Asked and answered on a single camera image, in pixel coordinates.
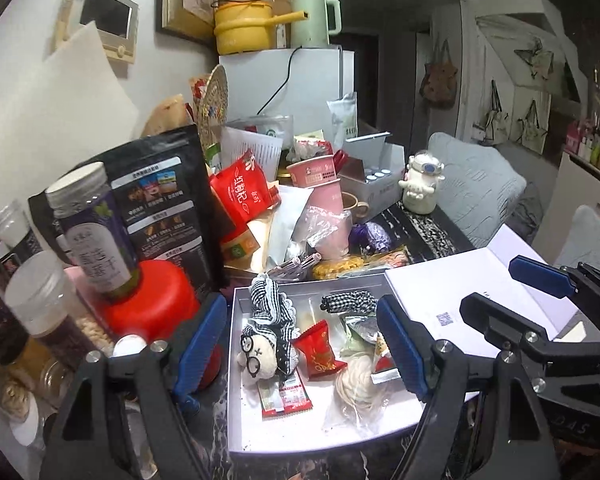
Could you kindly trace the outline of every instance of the doll glasses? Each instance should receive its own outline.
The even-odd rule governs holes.
[[[247,371],[255,379],[260,371],[260,361],[256,356],[249,355],[249,352],[253,350],[253,338],[250,335],[242,334],[240,336],[240,347],[247,359]]]

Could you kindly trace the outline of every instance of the white tray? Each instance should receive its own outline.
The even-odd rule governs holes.
[[[320,310],[320,302],[327,294],[359,289],[368,290],[376,298],[391,293],[384,274],[281,285],[281,290],[294,302],[298,317],[327,319],[330,342],[336,357],[344,344],[344,331],[338,316]],[[230,453],[286,454],[331,449],[396,433],[414,426],[420,420],[423,405],[415,395],[407,392],[399,381],[393,381],[392,389],[397,391],[392,393],[390,403],[382,414],[377,434],[363,436],[350,425],[326,429],[324,422],[332,403],[333,378],[321,381],[307,380],[302,360],[299,371],[313,408],[307,412],[263,419],[257,388],[242,386],[240,366],[235,361],[240,348],[240,333],[250,313],[248,288],[237,288],[232,312],[228,378],[227,425]]]

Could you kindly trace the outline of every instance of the qr code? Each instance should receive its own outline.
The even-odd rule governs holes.
[[[436,317],[438,318],[440,326],[447,326],[454,322],[453,318],[451,317],[451,314],[449,314],[448,312],[445,312],[444,314],[437,314]]]

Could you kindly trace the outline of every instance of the white mini fridge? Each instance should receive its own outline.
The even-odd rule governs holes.
[[[227,120],[256,115],[288,73],[289,81],[262,113],[293,116],[295,135],[322,129],[333,140],[327,101],[353,92],[354,53],[337,45],[292,53],[281,48],[220,56],[229,89]]]

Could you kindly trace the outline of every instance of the black and white checkered cloth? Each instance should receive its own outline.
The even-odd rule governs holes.
[[[378,300],[371,292],[366,290],[352,290],[351,292],[341,292],[340,294],[330,294],[322,297],[320,304],[321,310],[326,310],[329,314],[341,314],[350,312],[368,316],[376,313]]]
[[[298,353],[291,340],[300,337],[296,328],[296,310],[278,284],[266,274],[260,274],[249,287],[253,315],[242,329],[244,335],[264,336],[276,351],[278,375],[285,380],[298,365]]]

